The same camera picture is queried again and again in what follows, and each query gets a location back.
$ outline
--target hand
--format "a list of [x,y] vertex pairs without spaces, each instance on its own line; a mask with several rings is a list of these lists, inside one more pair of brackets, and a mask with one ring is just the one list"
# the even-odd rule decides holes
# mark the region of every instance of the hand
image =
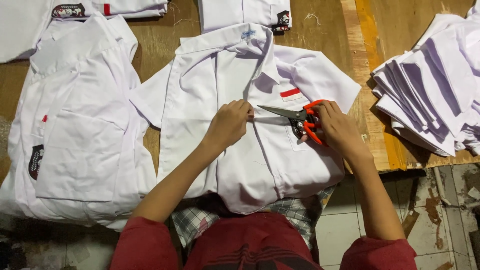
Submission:
[[323,132],[317,133],[319,139],[339,152],[347,161],[372,156],[363,142],[355,121],[342,113],[335,101],[322,101],[312,110],[320,116]]
[[245,135],[249,118],[253,118],[253,107],[243,99],[223,104],[202,142],[220,151],[225,150]]

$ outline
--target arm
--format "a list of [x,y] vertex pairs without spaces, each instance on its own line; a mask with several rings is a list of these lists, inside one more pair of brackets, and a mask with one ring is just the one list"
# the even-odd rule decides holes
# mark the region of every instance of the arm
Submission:
[[252,106],[242,99],[224,104],[210,123],[199,146],[145,196],[130,219],[144,217],[164,222],[197,176],[222,151],[245,135],[246,122],[252,116]]
[[395,208],[378,176],[373,155],[361,139],[353,119],[342,113],[334,101],[322,101],[313,109],[319,113],[322,124],[323,133],[318,134],[319,138],[343,156],[357,179],[367,236],[405,239]]

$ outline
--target scissors blade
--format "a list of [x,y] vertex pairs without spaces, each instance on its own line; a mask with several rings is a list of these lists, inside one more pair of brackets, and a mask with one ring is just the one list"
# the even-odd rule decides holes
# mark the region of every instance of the scissors blade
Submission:
[[274,114],[278,114],[287,118],[296,119],[300,121],[305,121],[305,119],[307,119],[307,112],[305,110],[296,111],[296,110],[286,110],[286,109],[273,107],[273,106],[263,106],[263,105],[258,105],[258,106],[264,110],[267,110],[269,112],[272,112]]

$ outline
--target plaid fabric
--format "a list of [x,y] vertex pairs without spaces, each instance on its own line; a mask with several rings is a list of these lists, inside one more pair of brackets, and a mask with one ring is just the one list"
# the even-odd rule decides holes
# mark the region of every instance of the plaid fabric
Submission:
[[[284,198],[260,212],[280,213],[297,228],[310,250],[316,249],[315,224],[335,186],[308,198]],[[231,213],[217,194],[182,200],[172,213],[175,230],[185,251],[190,253],[195,239],[219,218],[240,217]]]

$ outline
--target red shirt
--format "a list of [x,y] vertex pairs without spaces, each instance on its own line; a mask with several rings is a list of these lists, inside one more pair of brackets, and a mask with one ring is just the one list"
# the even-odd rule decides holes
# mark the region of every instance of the red shirt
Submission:
[[[341,270],[417,269],[415,251],[405,239],[396,241],[359,238],[345,252]],[[168,228],[137,217],[120,235],[112,270],[176,270],[177,253]],[[302,236],[281,214],[255,213],[220,219],[195,243],[185,270],[316,270]]]

